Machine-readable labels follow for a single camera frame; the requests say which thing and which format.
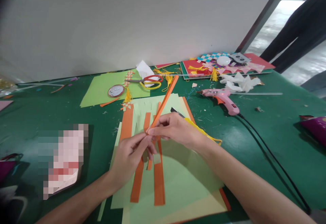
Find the left hand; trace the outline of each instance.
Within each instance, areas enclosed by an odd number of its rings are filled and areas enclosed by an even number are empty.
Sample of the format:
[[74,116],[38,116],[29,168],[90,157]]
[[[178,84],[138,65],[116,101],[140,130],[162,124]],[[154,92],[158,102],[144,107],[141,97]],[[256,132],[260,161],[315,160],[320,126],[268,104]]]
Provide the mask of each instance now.
[[153,160],[153,154],[157,154],[152,136],[145,132],[123,139],[117,148],[113,166],[109,171],[116,187],[123,187],[132,177],[147,149],[148,157]]

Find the floor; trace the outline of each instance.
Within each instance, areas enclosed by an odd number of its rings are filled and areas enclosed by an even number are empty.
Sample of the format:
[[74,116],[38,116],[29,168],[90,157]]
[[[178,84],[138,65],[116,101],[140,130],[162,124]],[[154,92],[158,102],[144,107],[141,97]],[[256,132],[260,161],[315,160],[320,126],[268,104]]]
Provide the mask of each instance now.
[[[288,18],[302,3],[303,1],[282,0],[246,53],[261,55],[284,27]],[[326,70],[326,41],[303,56],[288,68],[283,75],[294,84],[301,85],[324,70]]]

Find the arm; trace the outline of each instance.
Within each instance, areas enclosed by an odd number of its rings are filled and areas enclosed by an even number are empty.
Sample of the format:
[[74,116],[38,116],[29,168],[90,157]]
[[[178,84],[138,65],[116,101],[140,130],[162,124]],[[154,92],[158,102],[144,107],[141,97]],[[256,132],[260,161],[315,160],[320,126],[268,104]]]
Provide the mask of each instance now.
[[162,115],[157,127],[148,133],[171,138],[201,155],[235,195],[253,223],[315,223],[264,179],[215,142],[193,130],[177,113]]
[[106,198],[113,195],[133,176],[138,163],[147,149],[153,160],[156,154],[152,137],[139,133],[119,143],[113,166],[91,185],[46,214],[37,224],[82,223],[89,214]]

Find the white wall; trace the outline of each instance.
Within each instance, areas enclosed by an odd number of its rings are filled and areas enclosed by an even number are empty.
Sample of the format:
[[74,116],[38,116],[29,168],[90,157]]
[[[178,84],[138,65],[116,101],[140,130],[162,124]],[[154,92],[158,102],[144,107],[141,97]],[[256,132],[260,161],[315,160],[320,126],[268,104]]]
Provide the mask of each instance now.
[[30,82],[232,52],[267,1],[7,0],[0,74]]

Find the white ball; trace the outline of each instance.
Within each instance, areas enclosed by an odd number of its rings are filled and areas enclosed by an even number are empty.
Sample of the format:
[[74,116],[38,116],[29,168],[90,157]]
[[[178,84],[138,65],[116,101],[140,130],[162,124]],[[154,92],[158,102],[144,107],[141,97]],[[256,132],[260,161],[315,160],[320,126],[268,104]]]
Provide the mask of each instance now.
[[227,66],[231,63],[231,59],[228,56],[219,56],[216,63],[220,66]]

